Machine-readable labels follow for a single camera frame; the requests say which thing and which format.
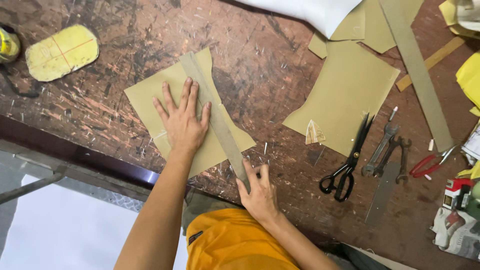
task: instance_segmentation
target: scissors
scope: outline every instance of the scissors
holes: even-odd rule
[[[420,161],[417,165],[415,165],[415,167],[413,167],[413,169],[409,173],[413,176],[413,178],[418,178],[436,171],[454,153],[454,151],[457,149],[458,146],[460,145],[454,145],[451,148],[437,155],[427,156],[426,158],[422,159],[422,161]],[[443,157],[443,159],[435,163],[434,165],[432,165],[430,168],[419,172],[421,167],[425,166],[425,164],[427,164],[429,161],[433,160],[434,158],[439,158],[439,157]]]
[[[372,121],[375,118],[375,116],[373,116],[372,119],[367,124],[368,116],[369,116],[369,113],[367,113],[367,115],[362,121],[360,130],[357,134],[357,140],[355,142],[355,146],[353,147],[352,152],[350,153],[350,156],[348,157],[345,164],[343,164],[340,168],[338,168],[338,170],[333,174],[326,176],[320,180],[320,183],[319,183],[320,190],[325,194],[330,194],[334,189],[336,189],[334,198],[339,202],[346,201],[346,199],[348,199],[348,197],[352,193],[353,184],[354,184],[352,172],[355,170],[355,167],[357,166],[357,162],[360,157],[361,147],[363,146],[363,142],[365,142],[365,138],[367,137],[368,131],[370,130]],[[346,171],[340,177],[340,182],[338,182],[338,185],[335,186],[335,177],[344,170]],[[347,178],[348,178],[347,192],[343,197],[341,197],[343,187],[345,186],[345,182],[347,181]],[[324,186],[324,182],[326,181],[330,181],[327,187]]]

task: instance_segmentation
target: red line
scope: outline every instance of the red line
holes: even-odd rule
[[[83,45],[83,44],[85,44],[85,43],[88,43],[88,42],[90,42],[90,41],[92,41],[92,40],[93,40],[93,39],[91,39],[91,40],[89,40],[89,41],[85,41],[84,43],[82,43],[82,44],[80,44],[80,45],[78,45],[78,46],[76,46],[76,47],[73,47],[73,48],[71,48],[70,50],[68,50],[68,51],[66,51],[66,52],[64,52],[64,53],[67,53],[67,52],[69,52],[69,51],[71,51],[71,50],[73,50],[73,49],[76,49],[76,48],[80,47],[81,45]]]
[[[63,58],[65,59],[65,62],[67,62],[68,68],[70,68],[70,70],[72,70],[72,68],[70,67],[70,64],[68,64],[67,58],[65,57],[65,55],[63,55],[63,52],[61,51],[60,46],[58,44],[57,44],[57,47],[59,48],[60,53],[62,54]]]
[[[93,40],[93,39],[91,39],[91,40],[89,40],[89,41],[86,41],[86,42],[84,42],[84,43],[82,43],[82,44],[80,44],[80,45],[78,45],[78,46],[76,46],[76,47],[74,47],[74,48],[71,48],[70,50],[66,51],[65,53],[67,53],[67,52],[69,52],[69,51],[71,51],[71,50],[73,50],[73,49],[76,49],[76,48],[80,47],[81,45],[84,45],[85,43],[88,43],[88,42],[90,42],[90,41],[92,41],[92,40]],[[53,60],[53,59],[55,59],[55,58],[57,58],[57,57],[59,57],[59,56],[62,56],[62,55],[63,55],[63,53],[60,54],[60,55],[54,56],[54,57],[48,59],[47,61],[45,61],[45,62],[43,62],[43,63],[41,63],[41,64],[33,67],[32,69],[34,69],[34,68],[36,68],[36,67],[39,67],[39,66],[45,64],[46,62],[48,62],[48,61],[50,61],[50,60]]]

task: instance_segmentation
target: person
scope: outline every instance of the person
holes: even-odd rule
[[[205,104],[201,120],[197,120],[198,88],[197,82],[187,78],[177,107],[164,82],[167,110],[153,98],[172,149],[125,241],[115,270],[173,268],[187,178],[205,138],[212,106],[210,102]],[[251,192],[247,193],[239,179],[237,185],[246,210],[223,207],[196,216],[186,232],[187,269],[339,269],[279,211],[268,165],[253,168],[246,159],[243,165]]]

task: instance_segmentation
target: scratched table surface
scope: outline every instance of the scratched table surface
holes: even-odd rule
[[[425,0],[412,25],[425,58],[454,37],[438,9],[442,1]],[[180,55],[209,47],[223,104],[257,143],[244,156],[255,165],[270,163],[279,208],[316,244],[335,239],[421,270],[479,266],[440,251],[429,230],[446,179],[466,167],[460,155],[433,173],[431,181],[410,179],[396,185],[382,222],[364,224],[378,178],[362,177],[360,168],[383,136],[394,106],[400,108],[395,116],[399,135],[413,141],[408,167],[429,154],[431,134],[412,87],[403,93],[394,87],[390,91],[363,147],[350,199],[338,203],[320,192],[319,180],[346,157],[319,144],[306,146],[303,135],[281,124],[304,103],[324,62],[307,48],[313,34],[307,23],[219,0],[2,1],[0,18],[17,30],[23,50],[74,24],[88,27],[100,45],[95,62],[49,83],[29,75],[23,54],[5,65],[0,76],[2,115],[161,172],[165,160],[123,91],[178,62]],[[430,71],[457,143],[467,138],[477,118],[468,112],[473,104],[457,85],[455,73],[477,48],[476,41],[469,41]],[[378,57],[402,71],[398,79],[405,74],[396,48]],[[391,160],[400,161],[400,150]],[[240,202],[228,161],[193,177],[189,185]]]

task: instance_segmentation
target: hand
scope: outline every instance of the hand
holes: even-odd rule
[[[250,215],[265,227],[266,224],[275,222],[282,215],[276,203],[276,187],[270,184],[268,179],[267,164],[252,168],[250,161],[243,159],[243,166],[247,171],[251,191],[248,194],[245,184],[237,179],[241,203]]]
[[[190,77],[187,78],[178,108],[172,99],[167,82],[163,83],[162,91],[168,113],[155,97],[153,97],[153,105],[162,118],[172,152],[181,152],[193,157],[205,139],[212,103],[208,102],[204,105],[202,119],[198,121],[196,116],[198,82],[192,82]]]

